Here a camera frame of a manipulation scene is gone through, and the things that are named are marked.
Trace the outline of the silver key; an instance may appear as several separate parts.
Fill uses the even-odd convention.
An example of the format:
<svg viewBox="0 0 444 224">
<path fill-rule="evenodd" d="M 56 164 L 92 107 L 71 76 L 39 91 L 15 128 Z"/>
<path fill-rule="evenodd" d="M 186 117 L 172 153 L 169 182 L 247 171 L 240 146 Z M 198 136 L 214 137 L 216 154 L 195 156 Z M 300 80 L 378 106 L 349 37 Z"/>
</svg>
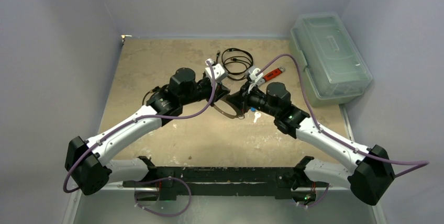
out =
<svg viewBox="0 0 444 224">
<path fill-rule="evenodd" d="M 254 120 L 253 120 L 253 123 L 256 124 L 257 121 L 258 121 L 258 119 L 259 119 L 260 117 L 261 117 L 261 113 L 258 112 L 258 111 L 255 111 L 255 112 L 254 112 Z"/>
</svg>

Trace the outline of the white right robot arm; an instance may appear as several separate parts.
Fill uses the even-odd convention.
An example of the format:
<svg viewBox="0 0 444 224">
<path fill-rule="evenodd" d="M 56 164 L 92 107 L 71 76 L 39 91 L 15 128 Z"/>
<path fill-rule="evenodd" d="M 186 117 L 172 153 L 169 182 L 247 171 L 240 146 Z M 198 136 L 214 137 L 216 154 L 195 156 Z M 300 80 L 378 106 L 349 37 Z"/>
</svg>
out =
<svg viewBox="0 0 444 224">
<path fill-rule="evenodd" d="M 306 158 L 294 171 L 297 184 L 325 182 L 351 190 L 363 203 L 375 206 L 395 180 L 387 151 L 375 145 L 370 148 L 353 142 L 327 127 L 316 124 L 314 117 L 291 102 L 291 95 L 283 83 L 269 84 L 265 92 L 257 87 L 241 89 L 227 95 L 226 101 L 239 113 L 255 108 L 262 114 L 274 117 L 280 132 L 307 142 L 334 158 L 332 164 Z"/>
</svg>

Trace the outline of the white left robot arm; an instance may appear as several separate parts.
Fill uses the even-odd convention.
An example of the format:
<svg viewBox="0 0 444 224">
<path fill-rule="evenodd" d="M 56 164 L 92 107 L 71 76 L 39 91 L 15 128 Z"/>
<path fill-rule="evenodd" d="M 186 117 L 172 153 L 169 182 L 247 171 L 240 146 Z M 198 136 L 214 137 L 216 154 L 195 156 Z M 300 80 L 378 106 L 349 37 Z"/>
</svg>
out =
<svg viewBox="0 0 444 224">
<path fill-rule="evenodd" d="M 132 160 L 114 160 L 114 156 L 144 135 L 157 130 L 171 120 L 198 116 L 204 109 L 182 116 L 185 105 L 206 100 L 205 108 L 229 93 L 222 85 L 227 76 L 220 65 L 206 67 L 204 77 L 196 81 L 195 72 L 189 68 L 178 69 L 169 83 L 155 87 L 151 97 L 134 114 L 109 130 L 82 140 L 76 137 L 69 142 L 65 160 L 68 174 L 63 183 L 66 193 L 69 179 L 73 179 L 84 195 L 98 192 L 106 184 L 136 181 L 144 187 L 153 185 L 156 172 L 147 157 Z"/>
</svg>

